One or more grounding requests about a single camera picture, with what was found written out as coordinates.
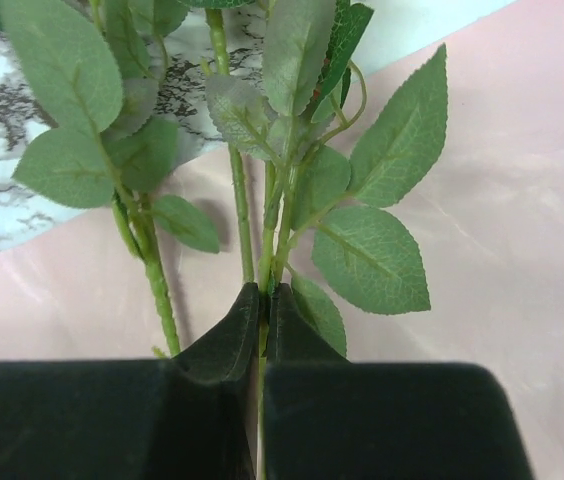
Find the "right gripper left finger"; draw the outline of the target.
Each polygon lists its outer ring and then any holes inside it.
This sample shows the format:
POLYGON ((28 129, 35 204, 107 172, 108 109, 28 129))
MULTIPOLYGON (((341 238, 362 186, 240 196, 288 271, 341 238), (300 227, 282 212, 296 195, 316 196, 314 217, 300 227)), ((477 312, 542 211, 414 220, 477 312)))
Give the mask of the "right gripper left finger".
POLYGON ((246 427, 260 294, 242 286, 228 313, 175 358, 177 479, 252 479, 246 427))

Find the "peach pink flower stem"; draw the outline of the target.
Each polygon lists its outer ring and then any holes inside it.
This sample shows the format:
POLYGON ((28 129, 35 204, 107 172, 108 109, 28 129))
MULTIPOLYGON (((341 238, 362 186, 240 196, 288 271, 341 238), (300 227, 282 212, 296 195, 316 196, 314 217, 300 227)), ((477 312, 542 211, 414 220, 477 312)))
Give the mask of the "peach pink flower stem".
POLYGON ((336 298, 366 313, 425 312, 417 241, 390 213, 439 160, 448 121, 447 49, 395 91, 350 154, 331 146, 355 118, 343 106, 362 72, 352 56, 373 11, 351 1, 264 1, 261 82, 206 77, 211 119, 242 158, 265 164, 258 360, 266 362, 270 297, 291 286, 305 319, 343 357, 336 298))

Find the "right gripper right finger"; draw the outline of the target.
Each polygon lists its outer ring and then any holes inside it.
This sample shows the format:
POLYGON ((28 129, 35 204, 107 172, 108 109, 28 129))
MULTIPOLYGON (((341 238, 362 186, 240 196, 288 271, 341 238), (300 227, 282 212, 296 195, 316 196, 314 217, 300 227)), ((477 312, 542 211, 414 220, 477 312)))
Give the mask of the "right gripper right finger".
POLYGON ((270 297, 264 364, 264 477, 311 479, 328 375, 347 360, 303 316, 291 286, 270 297))

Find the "pink wrapping paper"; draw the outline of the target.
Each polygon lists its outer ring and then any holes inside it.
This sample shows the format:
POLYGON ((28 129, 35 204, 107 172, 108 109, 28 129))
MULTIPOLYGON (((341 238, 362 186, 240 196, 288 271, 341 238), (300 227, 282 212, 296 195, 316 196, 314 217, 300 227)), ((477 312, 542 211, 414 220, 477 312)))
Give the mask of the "pink wrapping paper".
MULTIPOLYGON (((356 51, 379 109, 439 44, 441 159, 392 210, 416 238, 432 308, 340 304, 358 361, 464 360, 503 384, 535 475, 564 479, 564 1, 385 1, 356 51)), ((163 341, 143 269, 106 210, 0 253, 0 359, 147 356, 163 341)))

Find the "white flower stem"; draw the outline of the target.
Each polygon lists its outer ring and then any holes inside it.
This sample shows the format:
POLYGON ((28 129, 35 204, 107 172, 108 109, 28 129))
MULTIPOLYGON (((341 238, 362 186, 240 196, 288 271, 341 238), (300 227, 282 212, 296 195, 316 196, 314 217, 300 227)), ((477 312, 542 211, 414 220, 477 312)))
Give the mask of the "white flower stem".
MULTIPOLYGON (((222 11, 220 9, 206 8, 205 17, 210 29, 210 40, 215 56, 216 71, 220 75, 228 76, 230 74, 229 55, 222 11)), ((228 144, 228 152, 237 214, 242 277, 244 283, 254 283, 255 268, 244 163, 239 150, 233 144, 228 144)))

